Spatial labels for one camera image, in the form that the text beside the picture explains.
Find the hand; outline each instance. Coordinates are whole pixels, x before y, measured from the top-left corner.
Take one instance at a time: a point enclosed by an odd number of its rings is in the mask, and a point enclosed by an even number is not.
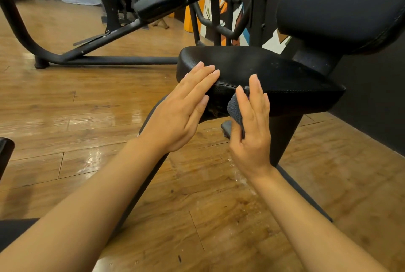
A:
[[[247,179],[263,177],[271,169],[269,112],[270,102],[263,93],[257,75],[249,78],[250,98],[242,87],[236,88],[240,113],[242,114],[245,138],[242,139],[240,125],[232,119],[230,152],[238,169]]]
[[[198,63],[157,106],[138,139],[163,154],[183,147],[196,133],[209,99],[205,93],[219,76],[214,65]]]

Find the right hand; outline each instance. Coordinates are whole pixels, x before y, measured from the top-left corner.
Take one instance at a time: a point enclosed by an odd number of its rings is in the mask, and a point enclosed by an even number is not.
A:
[[[257,75],[249,78],[250,98],[242,87],[236,88],[240,113],[242,114],[245,138],[242,129],[233,119],[230,136],[230,152],[235,165],[250,181],[266,176],[272,168],[270,165],[270,102],[263,93]]]

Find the left hand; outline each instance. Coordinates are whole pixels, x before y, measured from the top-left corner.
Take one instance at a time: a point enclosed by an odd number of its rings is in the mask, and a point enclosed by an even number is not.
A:
[[[198,63],[157,106],[138,139],[162,154],[183,147],[196,133],[209,99],[205,93],[219,76],[214,65]]]

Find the gray microfiber towel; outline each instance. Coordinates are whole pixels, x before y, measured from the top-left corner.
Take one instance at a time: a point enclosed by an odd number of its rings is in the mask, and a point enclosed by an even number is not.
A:
[[[250,94],[249,86],[246,85],[243,88],[243,90],[245,91],[247,98],[249,98],[249,94]],[[232,117],[242,127],[242,139],[244,139],[245,138],[245,129],[243,127],[242,115],[240,114],[238,100],[236,99],[236,93],[230,99],[227,110],[228,110],[230,117]]]

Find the forearm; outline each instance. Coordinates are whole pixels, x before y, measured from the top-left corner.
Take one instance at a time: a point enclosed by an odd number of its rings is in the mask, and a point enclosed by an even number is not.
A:
[[[273,167],[253,180],[308,271],[386,271],[306,202]]]
[[[7,271],[91,271],[160,157],[137,139],[128,142],[108,165],[5,249],[0,266]]]

